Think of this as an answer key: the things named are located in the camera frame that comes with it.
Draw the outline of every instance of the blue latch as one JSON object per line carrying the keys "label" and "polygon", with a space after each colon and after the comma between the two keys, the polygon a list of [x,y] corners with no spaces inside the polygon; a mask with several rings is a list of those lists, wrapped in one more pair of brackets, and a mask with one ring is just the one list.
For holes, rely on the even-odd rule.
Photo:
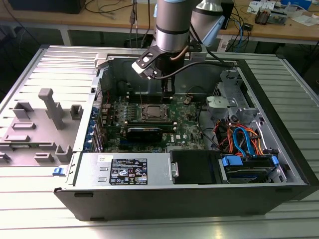
{"label": "blue latch", "polygon": [[93,120],[89,120],[89,126],[94,126],[95,125],[95,122]]}
{"label": "blue latch", "polygon": [[92,139],[92,135],[87,134],[87,135],[85,136],[85,141],[89,141],[89,140],[91,140],[91,139]]}
{"label": "blue latch", "polygon": [[94,129],[92,127],[88,127],[88,132],[92,133],[94,131]]}
{"label": "blue latch", "polygon": [[92,107],[92,113],[97,114],[99,112],[99,110],[96,107]]}
{"label": "blue latch", "polygon": [[223,157],[222,159],[224,167],[226,166],[238,166],[238,165],[243,165],[243,161],[239,156],[235,155],[228,155]]}
{"label": "blue latch", "polygon": [[272,156],[271,159],[273,160],[275,166],[279,164],[278,158],[276,156]]}
{"label": "blue latch", "polygon": [[57,167],[54,169],[52,175],[53,176],[64,176],[64,169]]}

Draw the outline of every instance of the computer case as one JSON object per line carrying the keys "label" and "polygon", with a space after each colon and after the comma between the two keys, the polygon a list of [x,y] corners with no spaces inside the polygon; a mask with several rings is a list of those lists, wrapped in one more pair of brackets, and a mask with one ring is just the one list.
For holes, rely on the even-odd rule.
{"label": "computer case", "polygon": [[14,10],[79,14],[86,0],[8,0]]}
{"label": "computer case", "polygon": [[223,8],[223,16],[225,20],[221,26],[221,29],[227,29],[229,18],[234,8],[233,0],[221,0],[221,7]]}

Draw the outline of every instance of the sticker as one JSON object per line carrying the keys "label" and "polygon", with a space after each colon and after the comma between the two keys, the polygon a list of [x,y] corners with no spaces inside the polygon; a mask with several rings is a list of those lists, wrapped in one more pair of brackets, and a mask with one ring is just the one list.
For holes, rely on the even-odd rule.
{"label": "sticker", "polygon": [[99,155],[98,162],[110,162],[113,159],[113,155]]}
{"label": "sticker", "polygon": [[146,158],[112,159],[111,185],[146,185],[147,183],[148,160]]}

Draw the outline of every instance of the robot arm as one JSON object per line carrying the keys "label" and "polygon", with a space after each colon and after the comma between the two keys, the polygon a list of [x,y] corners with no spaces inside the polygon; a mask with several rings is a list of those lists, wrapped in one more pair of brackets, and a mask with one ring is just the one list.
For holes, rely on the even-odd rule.
{"label": "robot arm", "polygon": [[[133,69],[149,79],[159,73],[171,75],[183,67],[186,52],[202,51],[197,40],[189,40],[191,22],[200,43],[210,45],[223,21],[220,0],[158,0],[156,43],[133,63]],[[174,81],[175,76],[161,80],[163,101],[175,93]]]}

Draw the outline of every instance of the desk legs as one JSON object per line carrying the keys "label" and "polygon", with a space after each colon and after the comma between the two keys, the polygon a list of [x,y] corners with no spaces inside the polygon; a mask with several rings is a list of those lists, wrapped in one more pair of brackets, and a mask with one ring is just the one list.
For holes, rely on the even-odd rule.
{"label": "desk legs", "polygon": [[62,40],[63,40],[63,44],[65,46],[72,46],[72,39],[70,36],[70,32],[67,26],[61,26],[59,28],[60,32],[61,32],[61,36],[62,36]]}

